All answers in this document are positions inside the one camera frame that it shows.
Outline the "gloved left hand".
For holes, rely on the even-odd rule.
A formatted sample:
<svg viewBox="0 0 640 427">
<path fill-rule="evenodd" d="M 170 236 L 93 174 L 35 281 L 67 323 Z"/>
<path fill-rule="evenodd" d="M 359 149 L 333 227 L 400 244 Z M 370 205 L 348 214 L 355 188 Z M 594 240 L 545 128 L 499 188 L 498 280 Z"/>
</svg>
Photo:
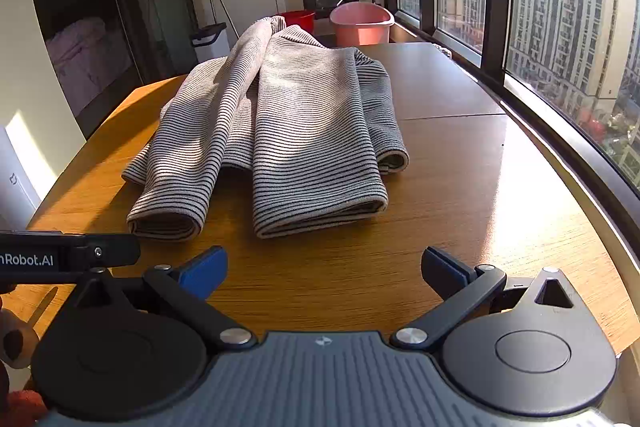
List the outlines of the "gloved left hand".
<svg viewBox="0 0 640 427">
<path fill-rule="evenodd" d="M 1 307 L 1 425 L 35 426 L 47 414 L 41 395 L 28 385 L 11 391 L 6 370 L 26 353 L 26 325 L 9 309 Z"/>
</svg>

